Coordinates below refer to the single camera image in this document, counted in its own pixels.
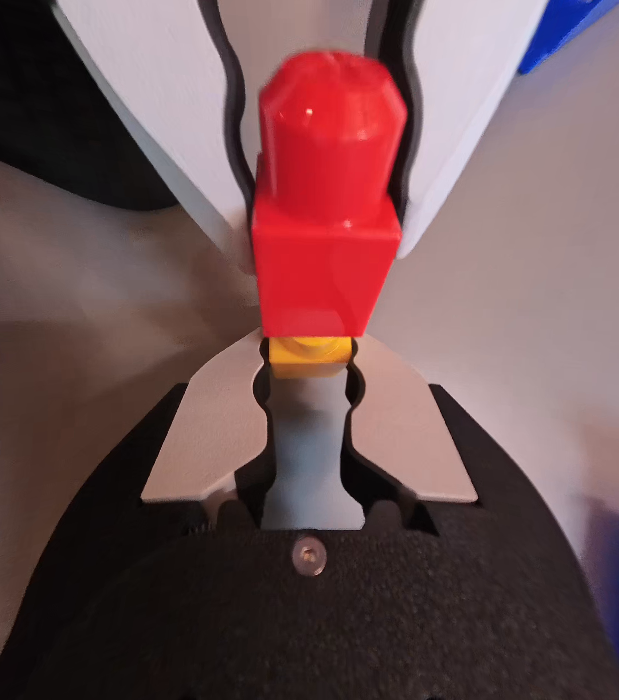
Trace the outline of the red mega block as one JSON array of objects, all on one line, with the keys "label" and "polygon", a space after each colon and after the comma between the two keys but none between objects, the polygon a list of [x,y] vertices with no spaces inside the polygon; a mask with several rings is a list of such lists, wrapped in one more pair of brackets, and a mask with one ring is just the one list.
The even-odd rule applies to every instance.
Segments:
[{"label": "red mega block", "polygon": [[288,57],[259,95],[251,235],[265,337],[360,337],[401,243],[388,184],[407,108],[384,65]]}]

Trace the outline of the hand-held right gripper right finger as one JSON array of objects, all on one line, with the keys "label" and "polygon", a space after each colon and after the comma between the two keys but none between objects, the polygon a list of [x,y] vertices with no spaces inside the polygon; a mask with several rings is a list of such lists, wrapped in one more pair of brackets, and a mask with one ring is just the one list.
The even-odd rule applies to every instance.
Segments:
[{"label": "hand-held right gripper right finger", "polygon": [[391,501],[474,504],[478,495],[425,377],[383,342],[353,341],[342,485],[365,516]]}]

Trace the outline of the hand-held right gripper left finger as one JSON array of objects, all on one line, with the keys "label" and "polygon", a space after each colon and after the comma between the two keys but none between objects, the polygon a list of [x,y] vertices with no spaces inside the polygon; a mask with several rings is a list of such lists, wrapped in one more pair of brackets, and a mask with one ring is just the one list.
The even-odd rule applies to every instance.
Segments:
[{"label": "hand-held right gripper left finger", "polygon": [[141,492],[146,504],[199,503],[215,525],[242,500],[257,524],[276,476],[270,377],[253,330],[191,377]]}]

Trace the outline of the yellow mega block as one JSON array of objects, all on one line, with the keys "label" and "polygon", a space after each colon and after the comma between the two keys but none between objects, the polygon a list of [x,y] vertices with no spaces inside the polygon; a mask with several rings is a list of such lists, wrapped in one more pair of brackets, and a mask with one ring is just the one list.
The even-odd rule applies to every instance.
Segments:
[{"label": "yellow mega block", "polygon": [[278,380],[333,377],[353,354],[350,337],[270,337],[269,363]]}]

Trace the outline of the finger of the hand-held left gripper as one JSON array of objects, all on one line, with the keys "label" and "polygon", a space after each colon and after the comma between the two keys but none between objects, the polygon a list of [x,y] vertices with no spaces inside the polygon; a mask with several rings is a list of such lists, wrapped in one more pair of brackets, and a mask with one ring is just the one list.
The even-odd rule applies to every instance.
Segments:
[{"label": "finger of the hand-held left gripper", "polygon": [[496,112],[546,1],[372,1],[365,54],[389,70],[407,123],[389,192],[402,259],[418,244]]},{"label": "finger of the hand-held left gripper", "polygon": [[252,274],[244,75],[218,2],[54,1],[52,14],[185,212]]}]

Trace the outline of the blue plastic bin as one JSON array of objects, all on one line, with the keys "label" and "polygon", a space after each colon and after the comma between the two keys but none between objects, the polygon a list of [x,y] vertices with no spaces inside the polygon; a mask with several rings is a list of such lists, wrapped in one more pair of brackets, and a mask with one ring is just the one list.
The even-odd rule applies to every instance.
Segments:
[{"label": "blue plastic bin", "polygon": [[518,66],[529,74],[619,5],[619,1],[549,1]]}]

